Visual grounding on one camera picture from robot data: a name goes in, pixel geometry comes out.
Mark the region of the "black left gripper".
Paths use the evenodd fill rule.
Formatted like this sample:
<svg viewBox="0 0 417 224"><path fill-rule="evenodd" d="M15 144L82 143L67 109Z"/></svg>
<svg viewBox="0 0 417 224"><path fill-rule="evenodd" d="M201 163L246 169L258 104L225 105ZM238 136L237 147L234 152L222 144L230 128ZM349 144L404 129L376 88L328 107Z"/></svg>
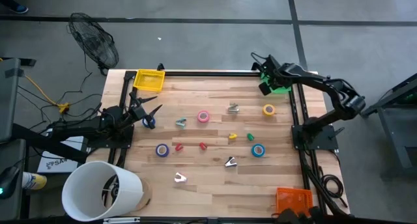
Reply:
<svg viewBox="0 0 417 224"><path fill-rule="evenodd" d="M128 111L131 116L133 116L133 119L136 121L145 119L147 122L147 126L150 129L155 128L155 121L154 121L154 115L156 112L162 107L162 105L159 105L155 109L153 109L150 113L147 113L144 108L142 107L142 104L149 102L156 98L156 96L150 97L150 98L137 98L136 93L134 91L129 93L130 99L134 101L134 106Z"/></svg>

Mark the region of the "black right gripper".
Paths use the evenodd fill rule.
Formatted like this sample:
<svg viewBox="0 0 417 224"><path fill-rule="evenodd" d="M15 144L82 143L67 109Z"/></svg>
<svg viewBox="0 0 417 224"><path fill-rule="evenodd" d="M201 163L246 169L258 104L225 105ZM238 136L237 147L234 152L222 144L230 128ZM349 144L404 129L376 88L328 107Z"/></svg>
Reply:
<svg viewBox="0 0 417 224"><path fill-rule="evenodd" d="M260 71L267 78L266 82L259 84L259 89L264 96L271 93L270 87L288 87L289 83L280 73L281 65L272 56L268 55L261 65Z"/></svg>

